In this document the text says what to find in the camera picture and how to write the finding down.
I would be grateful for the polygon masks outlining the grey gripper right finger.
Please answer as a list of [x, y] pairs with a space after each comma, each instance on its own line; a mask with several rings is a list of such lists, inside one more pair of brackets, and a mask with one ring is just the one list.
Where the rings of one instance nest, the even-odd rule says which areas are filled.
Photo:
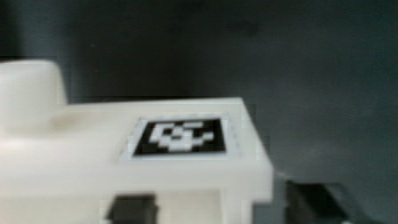
[[327, 183], [286, 182], [284, 224], [353, 224]]

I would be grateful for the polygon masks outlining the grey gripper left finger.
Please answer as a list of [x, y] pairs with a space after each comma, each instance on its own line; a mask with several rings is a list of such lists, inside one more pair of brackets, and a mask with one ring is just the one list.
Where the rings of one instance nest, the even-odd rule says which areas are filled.
[[110, 224], [158, 224], [158, 205], [152, 194], [117, 195], [108, 212]]

